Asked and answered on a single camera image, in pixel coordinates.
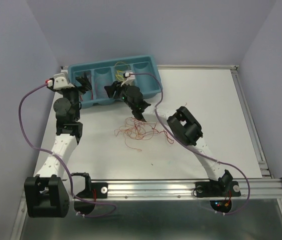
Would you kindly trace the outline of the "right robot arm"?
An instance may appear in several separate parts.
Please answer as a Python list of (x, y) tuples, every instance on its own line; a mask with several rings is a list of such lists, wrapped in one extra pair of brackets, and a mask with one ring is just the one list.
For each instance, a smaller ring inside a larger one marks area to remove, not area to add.
[(206, 187), (202, 183), (199, 185), (201, 193), (211, 191), (213, 194), (223, 195), (232, 189), (233, 176), (219, 161), (208, 156), (211, 151), (203, 139), (202, 126), (185, 106), (179, 107), (174, 114), (168, 116), (168, 111), (160, 113), (158, 105), (147, 103), (137, 86), (115, 81), (104, 89), (109, 98), (122, 100), (138, 121), (158, 121), (163, 127), (169, 127), (166, 131), (170, 132), (178, 143), (194, 151), (209, 179)]

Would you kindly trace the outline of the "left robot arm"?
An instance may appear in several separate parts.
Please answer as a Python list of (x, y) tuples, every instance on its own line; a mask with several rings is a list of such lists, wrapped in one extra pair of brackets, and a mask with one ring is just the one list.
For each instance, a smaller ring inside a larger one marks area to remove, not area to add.
[(38, 172), (24, 182), (27, 213), (31, 218), (64, 218), (69, 211), (73, 190), (66, 189), (63, 174), (70, 172), (67, 163), (83, 133), (83, 124), (79, 121), (80, 97), (92, 90), (86, 73), (75, 79), (78, 84), (71, 83), (67, 72), (61, 72), (40, 85), (62, 97), (53, 104), (56, 133), (52, 149), (37, 149), (48, 156)]

